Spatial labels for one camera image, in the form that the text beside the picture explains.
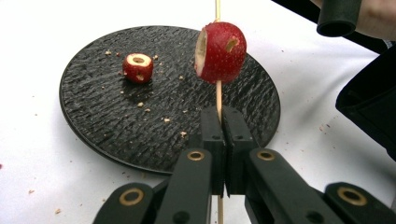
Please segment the black cylinder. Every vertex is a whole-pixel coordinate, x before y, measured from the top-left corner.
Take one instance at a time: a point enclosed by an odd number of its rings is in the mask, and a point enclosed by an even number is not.
[[[317,32],[329,37],[352,34],[360,10],[361,0],[323,0]]]

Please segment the black plate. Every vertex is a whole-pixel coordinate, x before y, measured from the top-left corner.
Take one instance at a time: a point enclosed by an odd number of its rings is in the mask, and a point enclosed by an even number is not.
[[[216,104],[216,87],[193,68],[198,34],[172,26],[135,27],[98,38],[78,52],[60,85],[62,111],[76,135],[111,160],[171,174],[189,134],[199,132],[201,110]],[[122,60],[132,52],[158,55],[150,83],[133,84],[120,75]],[[223,104],[241,111],[259,144],[268,144],[279,123],[279,97],[250,55],[240,76],[223,85]]]

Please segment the bamboo skewer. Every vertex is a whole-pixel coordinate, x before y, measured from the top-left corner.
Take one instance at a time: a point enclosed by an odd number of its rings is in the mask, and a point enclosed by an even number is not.
[[[220,0],[216,0],[216,19],[215,22],[220,21]],[[222,108],[222,99],[221,99],[221,80],[216,82],[216,109],[218,110],[219,122],[221,124],[221,108]],[[223,200],[221,195],[218,195],[218,223],[223,224]]]

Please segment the white surface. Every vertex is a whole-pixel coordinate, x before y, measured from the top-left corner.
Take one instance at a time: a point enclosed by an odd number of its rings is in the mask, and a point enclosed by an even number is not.
[[[116,188],[160,183],[77,138],[60,108],[61,77],[100,36],[142,25],[200,30],[214,19],[213,0],[0,0],[0,223],[92,223]],[[346,181],[390,206],[396,162],[334,108],[339,91],[377,55],[318,35],[314,23],[269,0],[223,0],[221,20],[243,30],[247,52],[279,92],[281,121],[268,147],[316,189]],[[225,223],[249,223],[243,197],[224,202]],[[215,203],[212,211],[215,223]]]

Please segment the hollowed strawberry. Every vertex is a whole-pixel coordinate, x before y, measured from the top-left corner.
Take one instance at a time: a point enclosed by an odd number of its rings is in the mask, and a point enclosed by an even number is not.
[[[135,83],[146,83],[151,80],[153,62],[149,56],[142,53],[132,53],[122,62],[122,73]]]
[[[201,79],[215,84],[233,81],[240,73],[247,53],[242,31],[229,22],[212,22],[198,36],[195,71]]]

